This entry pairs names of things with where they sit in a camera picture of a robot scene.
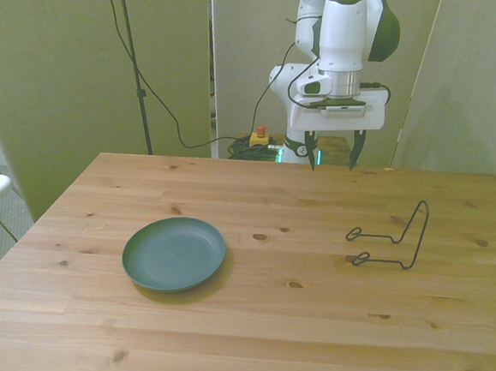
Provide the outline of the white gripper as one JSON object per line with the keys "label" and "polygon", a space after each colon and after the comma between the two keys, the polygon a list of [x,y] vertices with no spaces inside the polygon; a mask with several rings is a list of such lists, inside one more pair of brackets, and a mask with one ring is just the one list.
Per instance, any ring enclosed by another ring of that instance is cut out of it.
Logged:
{"label": "white gripper", "polygon": [[381,129],[385,123],[387,91],[362,90],[353,99],[339,100],[295,96],[288,114],[288,129],[305,130],[304,140],[310,167],[315,167],[318,139],[315,131],[355,130],[350,152],[350,170],[355,168],[362,153],[366,130]]}

